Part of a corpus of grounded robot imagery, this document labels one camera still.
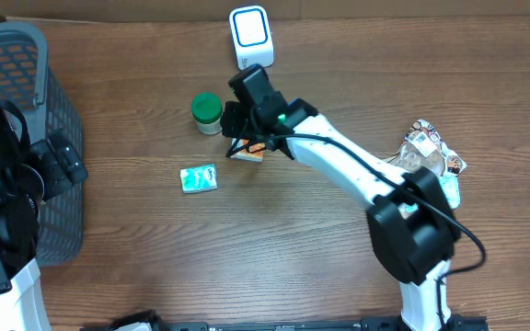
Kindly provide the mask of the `orange tissue pack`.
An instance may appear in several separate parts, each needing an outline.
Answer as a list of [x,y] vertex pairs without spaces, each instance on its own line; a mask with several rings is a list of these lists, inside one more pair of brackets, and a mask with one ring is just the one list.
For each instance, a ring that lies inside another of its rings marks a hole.
[[[243,145],[249,143],[249,139],[236,139],[232,140],[231,147],[233,150],[236,148],[242,147]],[[248,149],[243,149],[238,151],[236,154],[232,154],[231,158],[243,161],[251,162],[261,162],[264,157],[264,151],[266,147],[264,143],[257,143],[248,147]]]

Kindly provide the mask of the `green lid jar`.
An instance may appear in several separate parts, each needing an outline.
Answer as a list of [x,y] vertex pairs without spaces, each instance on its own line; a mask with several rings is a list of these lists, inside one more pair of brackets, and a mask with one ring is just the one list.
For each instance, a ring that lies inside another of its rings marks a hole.
[[224,111],[217,95],[209,92],[200,93],[192,100],[191,112],[201,133],[215,135],[221,132],[220,119]]

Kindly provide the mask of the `teal tissue pack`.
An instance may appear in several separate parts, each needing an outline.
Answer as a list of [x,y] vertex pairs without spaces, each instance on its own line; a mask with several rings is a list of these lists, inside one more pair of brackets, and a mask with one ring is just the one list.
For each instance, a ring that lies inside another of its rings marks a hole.
[[181,169],[179,176],[184,193],[199,193],[218,189],[214,164]]

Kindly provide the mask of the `brown snack pouch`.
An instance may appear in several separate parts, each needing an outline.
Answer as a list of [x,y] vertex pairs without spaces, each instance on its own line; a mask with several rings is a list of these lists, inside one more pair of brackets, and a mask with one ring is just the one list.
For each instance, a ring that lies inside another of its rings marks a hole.
[[447,146],[441,134],[423,119],[411,125],[397,152],[385,161],[409,172],[426,167],[438,177],[457,177],[467,167],[465,161]]

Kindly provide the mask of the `light teal wipes pack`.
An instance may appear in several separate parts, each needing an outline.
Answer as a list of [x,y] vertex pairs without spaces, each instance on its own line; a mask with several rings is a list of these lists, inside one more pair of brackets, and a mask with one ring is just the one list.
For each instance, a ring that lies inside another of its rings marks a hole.
[[[441,189],[444,192],[445,198],[452,210],[457,209],[461,204],[461,193],[458,178],[455,176],[440,176],[438,177]],[[400,210],[405,214],[411,214],[419,208],[417,203],[408,205],[404,204]]]

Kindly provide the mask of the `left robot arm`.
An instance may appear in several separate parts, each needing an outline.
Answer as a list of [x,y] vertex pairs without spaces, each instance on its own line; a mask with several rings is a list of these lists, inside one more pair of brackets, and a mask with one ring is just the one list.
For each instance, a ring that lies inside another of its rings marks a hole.
[[22,112],[0,99],[0,330],[49,330],[40,268],[83,244],[88,173],[62,130],[39,141]]

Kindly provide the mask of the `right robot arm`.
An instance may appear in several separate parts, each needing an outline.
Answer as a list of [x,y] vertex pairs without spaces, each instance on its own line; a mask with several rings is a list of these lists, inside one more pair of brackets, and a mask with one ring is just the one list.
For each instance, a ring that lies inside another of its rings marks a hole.
[[339,133],[316,108],[288,102],[259,64],[228,82],[224,134],[262,143],[319,171],[363,207],[374,254],[400,284],[400,327],[449,330],[446,274],[460,230],[437,176],[391,165]]

